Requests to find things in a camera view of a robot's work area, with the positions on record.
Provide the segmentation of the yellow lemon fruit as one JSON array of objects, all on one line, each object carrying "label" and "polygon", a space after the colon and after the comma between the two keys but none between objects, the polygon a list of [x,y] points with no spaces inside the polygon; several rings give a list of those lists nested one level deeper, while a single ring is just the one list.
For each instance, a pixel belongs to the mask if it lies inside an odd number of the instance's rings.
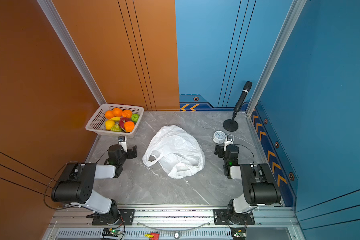
[{"label": "yellow lemon fruit", "polygon": [[107,131],[110,131],[112,129],[112,127],[115,125],[115,121],[114,120],[107,120],[105,122],[105,128]]}]

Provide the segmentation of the red dragon fruit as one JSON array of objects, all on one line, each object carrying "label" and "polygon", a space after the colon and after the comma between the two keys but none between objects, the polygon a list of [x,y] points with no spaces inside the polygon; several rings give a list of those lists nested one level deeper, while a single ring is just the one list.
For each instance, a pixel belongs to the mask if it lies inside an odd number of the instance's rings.
[{"label": "red dragon fruit", "polygon": [[131,119],[129,119],[129,118],[121,118],[121,119],[119,120],[118,125],[120,126],[120,128],[121,128],[123,131],[125,131],[125,123],[126,123],[126,122],[130,122],[130,121],[131,121]]}]

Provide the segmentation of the green apple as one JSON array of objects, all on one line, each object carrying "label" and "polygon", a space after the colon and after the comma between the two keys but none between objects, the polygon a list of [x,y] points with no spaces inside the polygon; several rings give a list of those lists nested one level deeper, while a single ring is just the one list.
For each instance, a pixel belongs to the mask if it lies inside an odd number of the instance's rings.
[{"label": "green apple", "polygon": [[131,116],[131,121],[136,124],[137,121],[139,120],[139,118],[140,118],[140,115],[139,115],[139,114],[132,114],[132,116]]}]

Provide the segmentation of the white plastic bag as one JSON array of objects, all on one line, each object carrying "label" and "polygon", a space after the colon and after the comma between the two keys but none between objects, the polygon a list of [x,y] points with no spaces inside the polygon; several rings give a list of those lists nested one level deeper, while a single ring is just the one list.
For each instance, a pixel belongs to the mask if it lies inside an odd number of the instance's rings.
[{"label": "white plastic bag", "polygon": [[170,178],[190,177],[205,167],[205,154],[198,141],[184,129],[164,126],[152,138],[143,163],[151,167],[158,163]]}]

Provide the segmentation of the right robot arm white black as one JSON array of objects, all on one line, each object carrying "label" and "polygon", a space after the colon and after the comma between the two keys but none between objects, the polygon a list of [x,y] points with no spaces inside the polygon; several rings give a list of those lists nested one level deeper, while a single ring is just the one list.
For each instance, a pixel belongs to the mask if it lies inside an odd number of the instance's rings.
[{"label": "right robot arm white black", "polygon": [[239,164],[240,148],[236,145],[216,146],[215,155],[224,160],[224,175],[242,182],[242,194],[230,200],[226,209],[215,209],[216,225],[254,225],[253,210],[279,204],[281,192],[268,164]]}]

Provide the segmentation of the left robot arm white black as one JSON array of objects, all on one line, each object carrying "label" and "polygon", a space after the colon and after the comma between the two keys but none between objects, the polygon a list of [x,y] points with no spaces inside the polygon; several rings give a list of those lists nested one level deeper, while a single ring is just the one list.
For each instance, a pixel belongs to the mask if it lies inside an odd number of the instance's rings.
[{"label": "left robot arm white black", "polygon": [[124,212],[118,209],[115,200],[106,198],[94,190],[94,182],[118,178],[126,160],[137,157],[137,146],[126,149],[122,145],[112,145],[103,165],[98,163],[68,163],[57,180],[51,199],[56,203],[73,204],[92,213],[86,217],[93,225],[122,225]]}]

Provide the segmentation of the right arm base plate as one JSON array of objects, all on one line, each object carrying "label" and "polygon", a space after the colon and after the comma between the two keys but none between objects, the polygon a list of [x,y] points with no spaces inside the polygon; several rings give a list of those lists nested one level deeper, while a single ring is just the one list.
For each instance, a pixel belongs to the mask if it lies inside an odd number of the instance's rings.
[{"label": "right arm base plate", "polygon": [[215,225],[230,225],[230,226],[251,226],[255,225],[255,218],[253,212],[230,214],[227,209],[214,209],[214,223]]}]

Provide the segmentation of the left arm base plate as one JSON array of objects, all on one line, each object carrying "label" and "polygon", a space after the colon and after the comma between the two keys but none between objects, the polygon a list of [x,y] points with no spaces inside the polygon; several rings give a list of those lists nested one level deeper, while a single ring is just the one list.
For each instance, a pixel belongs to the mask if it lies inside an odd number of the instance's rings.
[{"label": "left arm base plate", "polygon": [[105,217],[105,215],[95,215],[93,226],[131,226],[135,217],[134,209],[118,209],[116,217]]}]

